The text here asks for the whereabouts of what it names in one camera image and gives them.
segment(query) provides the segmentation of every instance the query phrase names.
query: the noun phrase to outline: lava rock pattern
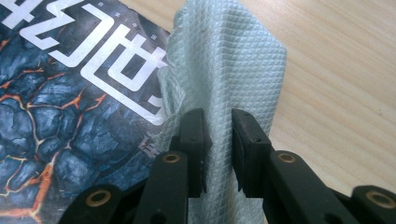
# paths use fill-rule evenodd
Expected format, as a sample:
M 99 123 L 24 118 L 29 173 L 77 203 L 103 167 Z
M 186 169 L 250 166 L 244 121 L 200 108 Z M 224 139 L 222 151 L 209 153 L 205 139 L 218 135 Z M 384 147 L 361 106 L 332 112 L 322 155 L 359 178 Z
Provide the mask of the lava rock pattern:
M 21 28 L 50 18 L 50 2 L 32 11 L 30 23 L 21 22 L 13 30 L 0 23 L 0 223 L 56 223 L 84 189 L 104 183 L 128 189 L 147 177 L 160 153 L 147 136 L 161 126 L 142 119 L 80 75 L 92 54 L 68 68 L 51 58 L 49 50 L 19 35 Z M 131 28 L 129 36 L 145 37 L 145 50 L 165 48 L 168 33 L 158 26 L 118 1 L 92 0 L 65 10 L 76 22 L 45 33 L 61 43 L 63 53 L 72 52 L 97 24 L 81 9 L 88 3 L 110 6 L 100 9 L 113 17 L 114 27 L 124 24 Z M 9 13 L 0 5 L 0 21 Z M 131 92 L 106 75 L 121 51 L 111 55 L 98 76 L 141 105 L 151 95 L 161 97 L 155 76 L 142 90 Z M 132 60 L 123 73 L 133 76 L 141 61 Z

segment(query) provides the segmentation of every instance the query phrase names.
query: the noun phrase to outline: table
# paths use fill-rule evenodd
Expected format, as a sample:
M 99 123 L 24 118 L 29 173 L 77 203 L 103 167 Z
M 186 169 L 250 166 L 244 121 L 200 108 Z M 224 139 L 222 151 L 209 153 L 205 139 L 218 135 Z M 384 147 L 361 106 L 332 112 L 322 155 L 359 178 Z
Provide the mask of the table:
M 182 0 L 121 0 L 172 31 Z M 330 188 L 396 192 L 396 2 L 243 0 L 288 50 L 270 132 Z

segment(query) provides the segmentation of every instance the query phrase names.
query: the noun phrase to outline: wooden surface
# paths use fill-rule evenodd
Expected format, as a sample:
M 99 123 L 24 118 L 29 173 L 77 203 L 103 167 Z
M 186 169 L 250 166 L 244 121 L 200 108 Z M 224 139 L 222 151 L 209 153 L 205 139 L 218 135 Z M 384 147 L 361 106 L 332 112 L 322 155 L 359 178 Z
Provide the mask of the wooden surface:
M 180 0 L 122 0 L 171 31 Z M 270 138 L 326 185 L 396 192 L 396 1 L 244 0 L 288 50 Z

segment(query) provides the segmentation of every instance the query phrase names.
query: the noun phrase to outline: cloth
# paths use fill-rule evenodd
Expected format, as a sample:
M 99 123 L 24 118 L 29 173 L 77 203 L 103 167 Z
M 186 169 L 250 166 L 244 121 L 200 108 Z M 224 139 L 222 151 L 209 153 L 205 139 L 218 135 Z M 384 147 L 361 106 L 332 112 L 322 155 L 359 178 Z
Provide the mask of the cloth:
M 213 146 L 207 193 L 189 200 L 189 223 L 263 223 L 262 200 L 237 191 L 232 167 L 232 108 L 256 117 L 268 134 L 286 63 L 285 48 L 234 0 L 189 0 L 169 36 L 159 79 L 168 116 L 157 136 L 167 150 L 182 116 L 203 108 Z

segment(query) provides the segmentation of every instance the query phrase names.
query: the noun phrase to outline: brass ring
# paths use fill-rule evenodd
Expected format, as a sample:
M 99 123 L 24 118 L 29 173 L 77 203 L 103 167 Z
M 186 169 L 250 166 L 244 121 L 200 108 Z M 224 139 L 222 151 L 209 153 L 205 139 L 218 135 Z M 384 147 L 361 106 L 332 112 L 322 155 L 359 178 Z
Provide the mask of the brass ring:
M 105 197 L 103 197 L 99 200 L 94 200 L 93 197 L 95 197 L 96 195 L 99 195 L 99 194 L 105 194 Z M 87 200 L 85 200 L 85 203 L 89 207 L 98 207 L 100 205 L 107 203 L 110 200 L 110 198 L 111 198 L 110 191 L 108 191 L 106 189 L 99 189 L 99 190 L 91 193 L 90 196 L 88 196 Z
M 286 162 L 286 163 L 293 163 L 293 162 L 296 161 L 296 159 L 292 155 L 290 155 L 288 153 L 280 153 L 277 157 L 281 161 Z
M 180 157 L 177 154 L 168 154 L 163 157 L 164 162 L 174 163 L 180 161 Z
M 366 193 L 366 197 L 368 200 L 370 200 L 370 202 L 375 203 L 380 207 L 388 209 L 396 207 L 396 202 L 393 201 L 393 199 L 391 199 L 388 195 L 385 195 L 378 191 L 370 190 Z

